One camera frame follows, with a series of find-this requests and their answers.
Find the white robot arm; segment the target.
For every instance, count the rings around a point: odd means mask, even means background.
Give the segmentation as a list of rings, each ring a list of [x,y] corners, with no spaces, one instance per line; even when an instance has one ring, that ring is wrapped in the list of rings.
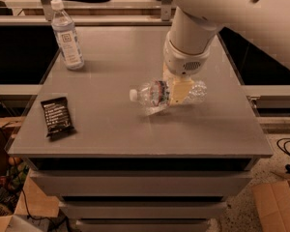
[[[210,44],[223,27],[252,42],[290,71],[290,0],[173,0],[176,12],[167,33],[163,76],[169,103],[184,103],[191,77],[202,69]]]

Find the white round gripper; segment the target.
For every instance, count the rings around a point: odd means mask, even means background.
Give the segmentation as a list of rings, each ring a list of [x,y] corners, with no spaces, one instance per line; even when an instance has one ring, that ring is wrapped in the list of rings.
[[[168,81],[170,73],[177,75],[169,79],[171,105],[181,104],[188,95],[194,81],[185,76],[201,70],[210,55],[212,41],[213,35],[207,33],[186,36],[167,33],[163,47],[162,77]]]

